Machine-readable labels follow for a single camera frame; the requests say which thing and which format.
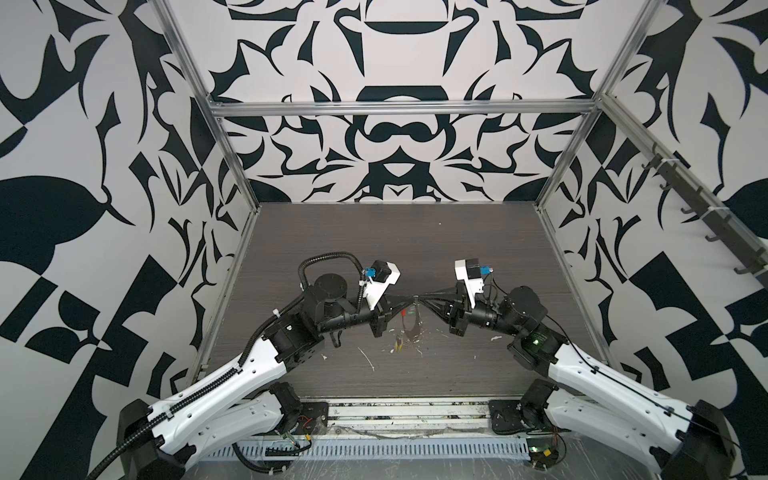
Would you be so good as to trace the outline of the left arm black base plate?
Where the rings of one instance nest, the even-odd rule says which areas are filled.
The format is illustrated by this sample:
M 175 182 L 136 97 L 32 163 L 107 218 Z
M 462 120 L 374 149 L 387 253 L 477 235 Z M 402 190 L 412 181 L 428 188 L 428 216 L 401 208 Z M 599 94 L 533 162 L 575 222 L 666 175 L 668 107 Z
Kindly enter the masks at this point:
M 329 407 L 329 403 L 325 401 L 303 402 L 293 432 L 300 435 L 315 435 L 324 432 L 328 426 Z

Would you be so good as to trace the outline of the aluminium corner post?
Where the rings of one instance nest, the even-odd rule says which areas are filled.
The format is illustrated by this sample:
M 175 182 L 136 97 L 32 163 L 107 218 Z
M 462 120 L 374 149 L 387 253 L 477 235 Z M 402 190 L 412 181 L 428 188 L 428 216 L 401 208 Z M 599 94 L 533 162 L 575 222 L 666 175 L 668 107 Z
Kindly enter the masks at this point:
M 216 144 L 220 147 L 230 172 L 234 176 L 236 185 L 243 193 L 250 210 L 257 213 L 259 211 L 260 203 L 253 193 L 239 156 L 232 147 L 226 131 L 222 127 L 219 118 L 214 115 L 205 83 L 197 70 L 191 50 L 183 38 L 180 24 L 172 12 L 170 2 L 165 0 L 153 0 L 151 1 L 151 5 L 158 17 L 163 35 L 169 44 L 172 53 L 178 59 L 182 74 L 191 89 L 203 119 Z
M 590 109 L 582 115 L 580 123 L 575 129 L 565 150 L 557 160 L 553 172 L 547 179 L 542 191 L 535 201 L 538 211 L 543 211 L 547 202 L 556 192 L 563 177 L 568 172 L 570 165 L 576 157 L 581 145 L 593 129 L 604 111 L 604 100 L 618 85 L 622 75 L 628 68 L 629 62 L 638 52 L 640 46 L 648 36 L 648 32 L 658 12 L 666 4 L 663 0 L 647 0 L 642 3 L 642 8 L 636 19 L 631 24 L 626 38 L 621 43 L 615 58 L 612 60 L 605 77 L 596 89 L 590 101 Z

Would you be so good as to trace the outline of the aluminium horizontal frame bar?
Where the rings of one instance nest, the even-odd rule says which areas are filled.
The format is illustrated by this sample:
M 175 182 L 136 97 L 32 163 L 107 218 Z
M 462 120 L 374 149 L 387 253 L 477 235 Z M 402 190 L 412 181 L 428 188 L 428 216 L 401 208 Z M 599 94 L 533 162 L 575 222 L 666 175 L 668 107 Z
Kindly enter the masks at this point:
M 215 117 L 345 116 L 419 114 L 585 113 L 596 105 L 590 99 L 565 100 L 456 100 L 456 101 L 362 101 L 362 102 L 255 102 L 210 101 Z

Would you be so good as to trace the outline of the green lit circuit board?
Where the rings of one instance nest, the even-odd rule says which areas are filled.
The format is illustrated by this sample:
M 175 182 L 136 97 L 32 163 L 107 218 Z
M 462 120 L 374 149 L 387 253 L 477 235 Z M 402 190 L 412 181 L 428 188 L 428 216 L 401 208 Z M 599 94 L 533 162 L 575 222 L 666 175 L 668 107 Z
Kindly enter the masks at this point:
M 539 471 L 552 469 L 561 461 L 559 444 L 551 437 L 532 437 L 527 439 L 529 463 Z

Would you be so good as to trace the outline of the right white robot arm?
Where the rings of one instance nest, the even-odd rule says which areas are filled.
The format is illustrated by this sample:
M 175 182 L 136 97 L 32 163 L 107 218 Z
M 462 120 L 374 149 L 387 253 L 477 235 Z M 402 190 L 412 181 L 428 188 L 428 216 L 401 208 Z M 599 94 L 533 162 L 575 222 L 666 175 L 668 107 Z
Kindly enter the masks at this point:
M 724 414 L 654 391 L 590 356 L 566 334 L 545 324 L 547 309 L 522 286 L 500 302 L 453 293 L 419 297 L 455 335 L 470 325 L 508 334 L 508 349 L 539 374 L 518 404 L 527 429 L 569 430 L 644 464 L 662 479 L 727 479 L 736 446 Z

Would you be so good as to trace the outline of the grey wall hook rack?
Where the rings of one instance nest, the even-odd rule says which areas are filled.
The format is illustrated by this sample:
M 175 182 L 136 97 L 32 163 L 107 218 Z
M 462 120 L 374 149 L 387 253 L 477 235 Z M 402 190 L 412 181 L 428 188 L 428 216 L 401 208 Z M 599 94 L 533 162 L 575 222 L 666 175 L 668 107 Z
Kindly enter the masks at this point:
M 640 151 L 648 159 L 642 166 L 645 172 L 653 171 L 662 179 L 662 191 L 657 210 L 657 220 L 663 227 L 662 210 L 670 192 L 683 203 L 682 215 L 694 221 L 703 222 L 710 234 L 705 239 L 710 243 L 722 243 L 740 262 L 734 268 L 737 275 L 751 275 L 764 289 L 767 289 L 767 245 L 759 239 L 723 201 L 704 185 L 679 158 L 663 156 L 654 143 Z

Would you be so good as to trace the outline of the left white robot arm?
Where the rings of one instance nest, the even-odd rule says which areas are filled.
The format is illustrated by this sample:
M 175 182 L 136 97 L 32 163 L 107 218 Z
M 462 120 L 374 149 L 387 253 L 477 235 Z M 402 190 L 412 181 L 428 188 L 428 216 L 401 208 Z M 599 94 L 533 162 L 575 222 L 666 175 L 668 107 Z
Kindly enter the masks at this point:
M 381 336 L 413 302 L 388 293 L 398 277 L 391 265 L 383 275 L 364 271 L 353 300 L 337 274 L 303 283 L 300 295 L 260 325 L 235 358 L 166 399 L 124 407 L 114 457 L 126 478 L 180 479 L 224 446 L 251 435 L 292 432 L 303 406 L 283 376 L 345 329 L 367 325 Z

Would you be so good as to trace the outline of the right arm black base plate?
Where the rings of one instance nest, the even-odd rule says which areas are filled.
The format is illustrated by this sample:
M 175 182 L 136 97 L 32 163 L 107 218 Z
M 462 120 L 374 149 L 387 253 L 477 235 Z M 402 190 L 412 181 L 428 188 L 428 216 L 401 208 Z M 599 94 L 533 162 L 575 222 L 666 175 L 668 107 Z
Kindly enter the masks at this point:
M 540 424 L 535 411 L 522 400 L 490 400 L 488 409 L 491 430 L 497 435 L 530 432 Z

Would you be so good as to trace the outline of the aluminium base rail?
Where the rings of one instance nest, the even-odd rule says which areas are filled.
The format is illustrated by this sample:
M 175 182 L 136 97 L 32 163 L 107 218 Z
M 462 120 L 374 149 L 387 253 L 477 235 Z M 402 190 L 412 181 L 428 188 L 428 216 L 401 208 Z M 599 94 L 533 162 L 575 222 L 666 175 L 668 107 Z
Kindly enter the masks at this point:
M 328 411 L 320 429 L 332 435 L 366 437 L 436 436 L 491 431 L 493 397 L 320 398 Z

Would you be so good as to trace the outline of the right aluminium corner post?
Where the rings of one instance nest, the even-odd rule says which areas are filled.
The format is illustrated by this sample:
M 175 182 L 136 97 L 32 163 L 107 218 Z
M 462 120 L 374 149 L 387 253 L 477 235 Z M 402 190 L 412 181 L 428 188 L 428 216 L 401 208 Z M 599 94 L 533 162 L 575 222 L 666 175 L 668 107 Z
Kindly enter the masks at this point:
M 547 179 L 542 191 L 535 201 L 538 211 L 543 211 L 547 202 L 556 192 L 563 177 L 568 172 L 570 165 L 576 157 L 581 145 L 593 129 L 604 111 L 604 100 L 618 85 L 622 75 L 628 68 L 629 62 L 638 52 L 640 46 L 648 36 L 648 32 L 658 12 L 666 4 L 663 0 L 647 0 L 642 3 L 642 8 L 636 19 L 631 24 L 626 38 L 621 43 L 615 58 L 612 60 L 605 77 L 596 89 L 590 101 L 590 109 L 582 115 L 580 123 L 575 129 L 565 150 L 557 160 L 553 172 Z

